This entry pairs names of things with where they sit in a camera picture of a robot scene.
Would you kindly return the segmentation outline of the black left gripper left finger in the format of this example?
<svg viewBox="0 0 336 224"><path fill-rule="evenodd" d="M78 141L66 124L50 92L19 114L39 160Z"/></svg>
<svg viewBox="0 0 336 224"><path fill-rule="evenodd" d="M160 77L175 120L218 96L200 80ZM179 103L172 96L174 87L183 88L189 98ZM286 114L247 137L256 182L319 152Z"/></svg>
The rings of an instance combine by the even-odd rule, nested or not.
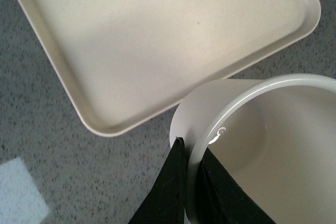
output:
<svg viewBox="0 0 336 224"><path fill-rule="evenodd" d="M154 185L129 223L184 223L186 149L177 137Z"/></svg>

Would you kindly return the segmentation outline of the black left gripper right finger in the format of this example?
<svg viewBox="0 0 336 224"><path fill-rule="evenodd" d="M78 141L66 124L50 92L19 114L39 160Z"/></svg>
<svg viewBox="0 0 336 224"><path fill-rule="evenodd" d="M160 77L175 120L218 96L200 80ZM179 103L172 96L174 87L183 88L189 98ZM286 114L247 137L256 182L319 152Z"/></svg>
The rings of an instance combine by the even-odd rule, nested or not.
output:
<svg viewBox="0 0 336 224"><path fill-rule="evenodd" d="M200 223L274 223L209 149L199 171Z"/></svg>

